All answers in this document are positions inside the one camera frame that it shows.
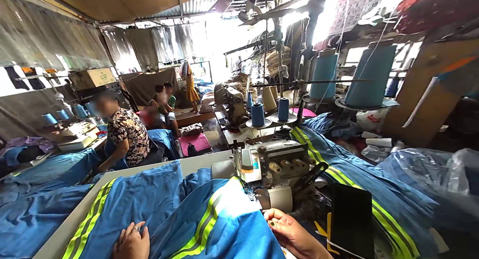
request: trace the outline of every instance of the pink cloth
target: pink cloth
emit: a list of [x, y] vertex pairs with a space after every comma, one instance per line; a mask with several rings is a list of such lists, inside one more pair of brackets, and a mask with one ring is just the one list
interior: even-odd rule
[[[298, 108], [293, 108], [292, 109], [294, 113], [298, 113]], [[317, 115], [314, 114], [313, 111], [309, 110], [309, 109], [303, 109], [303, 117], [316, 117]]]
[[185, 156], [188, 156], [188, 143], [195, 145], [195, 149], [197, 152], [207, 148], [211, 148], [211, 145], [205, 133], [201, 133], [198, 135], [182, 136], [178, 140], [180, 141], [181, 149], [183, 151], [183, 155]]

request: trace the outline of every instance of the red fabric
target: red fabric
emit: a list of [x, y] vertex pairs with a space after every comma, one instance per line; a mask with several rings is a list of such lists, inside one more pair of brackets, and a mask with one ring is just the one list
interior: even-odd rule
[[479, 0], [403, 0], [397, 8], [401, 20], [396, 30], [414, 34], [453, 22], [468, 22], [479, 14]]
[[[291, 109], [294, 113], [298, 113], [298, 108], [293, 108]], [[303, 109], [303, 117], [307, 117], [307, 118], [313, 118], [313, 117], [316, 117], [317, 115], [314, 114], [313, 111], [309, 110], [309, 109]]]
[[184, 156], [188, 156], [188, 143], [193, 144], [197, 152], [207, 148], [211, 148], [211, 145], [205, 133], [201, 133], [198, 135], [182, 136], [178, 140], [180, 141], [181, 149]]

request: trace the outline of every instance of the hand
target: hand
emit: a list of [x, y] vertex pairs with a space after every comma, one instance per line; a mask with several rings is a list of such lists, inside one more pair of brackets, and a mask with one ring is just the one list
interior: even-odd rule
[[149, 233], [145, 226], [143, 234], [136, 228], [141, 228], [145, 222], [131, 223], [127, 229], [121, 230], [120, 238], [113, 247], [113, 259], [148, 259]]
[[326, 248], [290, 215], [279, 209], [269, 209], [264, 218], [279, 244], [298, 259], [332, 259]]
[[157, 103], [155, 100], [152, 99], [150, 102], [151, 102], [151, 104], [153, 105], [153, 107], [159, 108], [159, 105], [158, 105], [158, 103]]

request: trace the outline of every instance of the floral shirt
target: floral shirt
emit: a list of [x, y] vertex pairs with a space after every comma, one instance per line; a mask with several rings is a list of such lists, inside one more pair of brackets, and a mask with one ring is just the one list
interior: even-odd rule
[[116, 145], [128, 139], [130, 148], [126, 152], [129, 166], [141, 163], [150, 152], [149, 138], [145, 125], [140, 118], [128, 109], [118, 109], [108, 123], [108, 137]]

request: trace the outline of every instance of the beige thread cone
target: beige thread cone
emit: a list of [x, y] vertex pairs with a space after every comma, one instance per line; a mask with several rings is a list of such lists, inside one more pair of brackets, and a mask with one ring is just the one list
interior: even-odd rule
[[271, 86], [272, 97], [276, 100], [278, 99], [278, 88], [276, 86]]
[[263, 105], [265, 111], [271, 111], [276, 108], [276, 101], [272, 96], [271, 87], [263, 89]]

